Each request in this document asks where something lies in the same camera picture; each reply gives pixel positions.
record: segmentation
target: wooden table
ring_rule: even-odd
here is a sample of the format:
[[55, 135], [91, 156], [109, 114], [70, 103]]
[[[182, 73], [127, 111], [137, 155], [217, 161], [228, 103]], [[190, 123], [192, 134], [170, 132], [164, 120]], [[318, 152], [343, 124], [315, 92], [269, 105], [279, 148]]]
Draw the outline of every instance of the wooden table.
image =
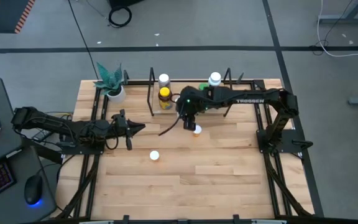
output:
[[[264, 81], [266, 88], [281, 88], [279, 79]], [[172, 88], [178, 93], [186, 85], [198, 84], [172, 83]], [[239, 214], [240, 218], [273, 218], [264, 160], [255, 135], [257, 121], [253, 105], [233, 105], [225, 118], [222, 116], [225, 108], [197, 116], [196, 122], [203, 128], [197, 138], [184, 130], [181, 122], [158, 137], [159, 132], [174, 122], [176, 114], [158, 113], [156, 88], [150, 99], [156, 112], [154, 117], [147, 106], [147, 85], [125, 86], [125, 90], [125, 102], [108, 104], [107, 118], [125, 109], [127, 119], [145, 123], [146, 128], [132, 139], [132, 151], [126, 150], [124, 138], [120, 138], [116, 150], [107, 149], [101, 156], [92, 220], [121, 220], [123, 215], [130, 215], [131, 220], [232, 219], [233, 214]], [[94, 93], [93, 82], [83, 80], [74, 121], [90, 119]], [[276, 112], [271, 111], [274, 119]], [[109, 141], [112, 146], [114, 143], [115, 139]], [[149, 158], [153, 150], [160, 153], [158, 162]], [[301, 161], [290, 154], [282, 154], [281, 160], [289, 190], [313, 213]], [[83, 156], [75, 156], [62, 168], [56, 194], [60, 207], [70, 201], [78, 188], [82, 161]], [[278, 187], [276, 190], [284, 214]], [[86, 192], [82, 215], [87, 198]]]

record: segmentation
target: black metal frame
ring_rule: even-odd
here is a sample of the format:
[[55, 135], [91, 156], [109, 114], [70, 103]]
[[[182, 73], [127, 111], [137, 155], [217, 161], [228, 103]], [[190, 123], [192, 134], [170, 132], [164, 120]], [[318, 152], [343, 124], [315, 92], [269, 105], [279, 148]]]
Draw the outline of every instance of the black metal frame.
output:
[[[154, 113], [152, 111], [152, 107], [150, 104], [150, 88], [151, 84], [154, 84], [156, 82], [154, 77], [154, 70], [153, 68], [150, 68], [150, 76], [149, 80], [130, 80], [128, 81], [128, 85], [148, 85], [148, 94], [147, 94], [147, 104], [150, 109], [150, 113], [152, 116], [154, 116]], [[172, 82], [207, 82], [207, 80], [172, 80]], [[232, 79], [231, 79], [231, 70], [230, 68], [227, 69], [226, 74], [223, 79], [223, 83], [225, 85], [230, 85], [230, 88], [232, 89]], [[250, 85], [251, 90], [256, 89], [265, 89], [265, 83], [263, 80], [238, 80], [236, 84], [240, 85]], [[96, 119], [96, 112], [98, 109], [98, 103], [99, 103], [99, 96], [100, 96], [100, 90], [97, 89], [95, 92], [94, 102], [93, 102], [93, 109], [91, 114], [91, 119]], [[107, 107], [108, 107], [108, 98], [105, 97], [103, 101], [103, 107], [102, 107], [102, 114], [101, 119], [106, 119], [106, 113], [107, 113]], [[258, 131], [264, 130], [263, 127], [263, 121], [262, 121], [262, 114], [260, 112], [260, 106], [259, 104], [254, 104], [255, 114], [257, 117], [257, 124], [258, 124]], [[227, 109], [224, 116], [227, 115], [230, 108]], [[264, 104], [264, 112], [266, 115], [267, 124], [272, 124], [272, 117], [270, 114], [270, 109], [268, 104]], [[295, 126], [300, 126], [300, 120], [294, 119]], [[302, 136], [301, 140], [304, 139], [303, 130], [300, 126], [300, 128], [296, 129], [300, 132], [300, 136]], [[290, 191], [285, 186], [285, 179], [282, 169], [282, 163], [280, 159], [280, 153], [276, 152], [273, 154], [269, 153], [262, 153], [265, 161], [265, 167], [267, 172], [267, 178], [268, 178], [268, 185], [270, 190], [270, 196], [272, 200], [272, 208], [273, 213], [276, 220], [287, 220], [290, 223], [358, 223], [358, 220], [346, 220], [346, 219], [337, 219], [337, 218], [323, 218], [323, 217], [316, 217], [311, 216], [309, 213], [304, 211], [300, 204], [296, 201], [296, 199], [293, 197], [293, 195], [290, 193]], [[308, 177], [313, 172], [308, 172], [307, 169], [310, 165], [310, 159], [308, 157], [307, 149], [303, 151], [303, 154], [306, 155], [301, 160], [304, 168], [305, 168], [305, 175], [306, 179], [308, 180], [308, 184], [312, 183], [313, 186], [315, 186], [314, 177]], [[273, 168], [273, 165], [270, 161], [270, 156], [272, 156], [275, 160], [276, 169]], [[93, 206], [93, 198], [94, 198], [94, 191], [96, 187], [96, 178], [97, 178], [97, 171], [98, 171], [98, 165], [99, 165], [99, 159], [100, 155], [94, 156], [94, 161], [91, 167], [91, 170], [86, 173], [88, 170], [88, 163], [89, 163], [89, 156], [84, 155], [83, 159], [83, 165], [81, 168], [81, 174], [80, 174], [80, 183], [78, 186], [78, 191], [76, 192], [73, 199], [70, 201], [70, 203], [77, 201], [74, 208], [74, 214], [73, 218], [68, 218], [68, 213], [64, 215], [60, 215], [58, 219], [54, 220], [48, 220], [46, 222], [40, 222], [40, 223], [79, 223], [79, 222], [86, 222], [90, 221], [91, 218], [91, 212], [92, 212], [92, 206]], [[282, 197], [283, 197], [283, 204], [285, 208], [285, 214], [281, 215], [280, 210], [278, 207], [278, 200], [277, 200], [277, 193], [275, 189], [275, 183], [282, 191]], [[85, 188], [87, 188], [88, 184], [90, 184], [89, 187], [89, 193], [88, 193], [88, 201], [86, 204], [86, 215], [85, 217], [79, 217], [80, 210], [81, 210], [81, 199], [83, 196], [83, 192], [85, 191]], [[315, 195], [313, 195], [313, 191], [310, 190], [311, 199], [313, 201], [314, 198], [316, 198]], [[293, 206], [294, 210], [300, 215], [299, 217], [292, 216], [291, 213], [291, 205]], [[233, 219], [227, 219], [227, 220], [129, 220], [128, 215], [124, 215], [122, 220], [108, 220], [113, 221], [114, 223], [122, 223], [122, 224], [128, 224], [128, 223], [260, 223], [261, 220], [251, 220], [251, 219], [240, 219], [239, 215], [233, 215]]]

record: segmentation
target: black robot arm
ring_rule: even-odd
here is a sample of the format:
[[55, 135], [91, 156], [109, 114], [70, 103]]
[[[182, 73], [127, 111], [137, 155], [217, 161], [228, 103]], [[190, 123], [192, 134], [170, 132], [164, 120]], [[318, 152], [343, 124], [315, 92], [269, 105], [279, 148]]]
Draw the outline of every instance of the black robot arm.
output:
[[195, 130], [195, 115], [210, 108], [228, 107], [239, 103], [267, 103], [277, 111], [273, 124], [267, 127], [269, 144], [280, 142], [282, 130], [289, 119], [298, 116], [296, 96], [284, 89], [232, 90], [228, 87], [207, 87], [197, 90], [191, 86], [182, 89], [177, 100], [176, 111], [184, 121], [183, 128]]
[[47, 115], [34, 107], [16, 108], [11, 123], [16, 131], [40, 128], [53, 133], [69, 136], [73, 140], [72, 147], [95, 147], [104, 144], [107, 139], [126, 137], [127, 149], [132, 149], [130, 138], [145, 128], [145, 124], [125, 119], [125, 111], [112, 116], [112, 122], [106, 120], [68, 121]]

